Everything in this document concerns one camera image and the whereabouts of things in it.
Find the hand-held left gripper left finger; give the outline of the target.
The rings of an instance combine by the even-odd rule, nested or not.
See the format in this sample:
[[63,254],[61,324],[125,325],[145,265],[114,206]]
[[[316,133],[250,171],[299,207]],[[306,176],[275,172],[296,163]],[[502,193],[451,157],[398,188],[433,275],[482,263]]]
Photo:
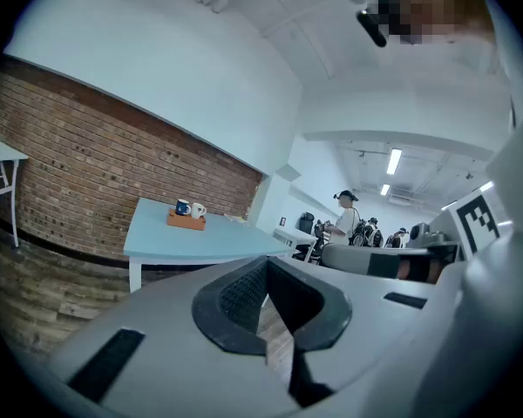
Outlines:
[[98,405],[123,418],[282,418],[299,411],[262,356],[222,351],[197,328],[194,296],[250,259],[163,279],[73,333],[48,369],[68,383],[120,329],[144,338]]

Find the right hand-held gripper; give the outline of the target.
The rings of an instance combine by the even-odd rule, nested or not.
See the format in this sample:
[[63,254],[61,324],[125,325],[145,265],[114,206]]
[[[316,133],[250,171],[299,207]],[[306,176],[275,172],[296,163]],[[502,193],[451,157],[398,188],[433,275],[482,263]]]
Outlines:
[[[451,246],[456,260],[469,260],[512,228],[495,189],[480,187],[442,208],[432,221],[416,224],[408,247],[439,251]],[[328,244],[321,253],[322,266],[373,277],[396,277],[400,261],[399,253],[372,247]]]

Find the orange wooden tray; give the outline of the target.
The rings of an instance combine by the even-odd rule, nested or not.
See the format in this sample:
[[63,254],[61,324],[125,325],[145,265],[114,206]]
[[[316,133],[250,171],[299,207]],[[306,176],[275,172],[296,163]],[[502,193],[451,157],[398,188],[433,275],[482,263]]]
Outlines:
[[170,208],[166,218],[166,223],[173,227],[195,231],[204,231],[206,226],[206,219],[204,216],[200,216],[198,219],[194,219],[191,215],[179,215],[173,208]]

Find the person's right hand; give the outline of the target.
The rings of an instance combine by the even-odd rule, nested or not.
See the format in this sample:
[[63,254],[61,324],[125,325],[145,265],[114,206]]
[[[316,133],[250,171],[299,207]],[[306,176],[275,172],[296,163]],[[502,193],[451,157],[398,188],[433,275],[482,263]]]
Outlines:
[[443,270],[440,260],[414,257],[400,260],[397,269],[397,278],[421,283],[436,284]]

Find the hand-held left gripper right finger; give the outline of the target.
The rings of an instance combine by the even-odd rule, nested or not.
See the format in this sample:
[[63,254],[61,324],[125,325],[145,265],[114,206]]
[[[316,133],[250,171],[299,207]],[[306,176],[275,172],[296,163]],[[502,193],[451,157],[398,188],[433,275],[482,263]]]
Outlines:
[[303,408],[396,353],[435,289],[277,258],[268,260],[266,275],[269,297],[293,336],[289,394]]

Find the white counter desk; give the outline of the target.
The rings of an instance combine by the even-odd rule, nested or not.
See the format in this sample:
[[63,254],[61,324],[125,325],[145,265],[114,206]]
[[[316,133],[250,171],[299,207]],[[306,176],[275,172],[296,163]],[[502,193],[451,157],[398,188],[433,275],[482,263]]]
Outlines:
[[309,259],[309,256],[312,254],[317,242],[317,237],[304,233],[301,230],[295,228],[289,228],[286,226],[278,226],[273,233],[273,236],[283,242],[285,245],[291,248],[291,254],[299,253],[296,249],[298,246],[308,246],[308,250],[304,252],[305,260]]

